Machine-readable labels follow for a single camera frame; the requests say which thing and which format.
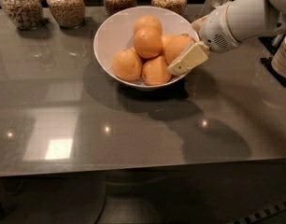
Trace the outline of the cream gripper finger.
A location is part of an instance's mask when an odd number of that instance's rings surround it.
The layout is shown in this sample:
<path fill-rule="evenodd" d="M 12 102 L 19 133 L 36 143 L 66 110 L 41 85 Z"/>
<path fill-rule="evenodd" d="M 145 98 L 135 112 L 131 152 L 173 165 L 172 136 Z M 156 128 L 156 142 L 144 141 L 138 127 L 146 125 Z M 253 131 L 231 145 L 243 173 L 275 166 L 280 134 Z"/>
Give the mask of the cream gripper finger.
<path fill-rule="evenodd" d="M 182 76 L 204 63 L 209 53 L 209 47 L 204 42 L 190 42 L 167 69 L 173 76 Z"/>
<path fill-rule="evenodd" d="M 207 15 L 203 16 L 202 18 L 199 18 L 192 22 L 191 26 L 192 28 L 198 33 L 201 29 L 202 23 L 207 19 Z"/>

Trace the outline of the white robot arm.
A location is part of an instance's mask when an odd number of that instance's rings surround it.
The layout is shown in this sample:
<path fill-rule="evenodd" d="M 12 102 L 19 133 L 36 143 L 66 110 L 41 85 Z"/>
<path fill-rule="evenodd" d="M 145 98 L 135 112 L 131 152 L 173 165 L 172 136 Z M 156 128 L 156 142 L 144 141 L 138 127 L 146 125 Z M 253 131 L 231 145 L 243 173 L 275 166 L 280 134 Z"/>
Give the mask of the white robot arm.
<path fill-rule="evenodd" d="M 194 21 L 199 40 L 191 42 L 168 66 L 183 75 L 204 63 L 211 52 L 223 53 L 260 36 L 286 32 L 286 0 L 234 0 Z"/>

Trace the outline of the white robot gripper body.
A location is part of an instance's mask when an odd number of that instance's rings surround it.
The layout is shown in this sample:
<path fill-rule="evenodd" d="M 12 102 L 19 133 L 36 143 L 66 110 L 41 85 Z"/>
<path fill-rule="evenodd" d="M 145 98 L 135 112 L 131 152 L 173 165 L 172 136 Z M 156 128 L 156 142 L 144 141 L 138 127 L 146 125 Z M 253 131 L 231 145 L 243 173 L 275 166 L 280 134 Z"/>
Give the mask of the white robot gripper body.
<path fill-rule="evenodd" d="M 224 53 L 239 46 L 239 42 L 233 36 L 228 24 L 229 5 L 230 3 L 226 3 L 212 10 L 201 22 L 198 32 L 200 40 L 213 52 Z"/>

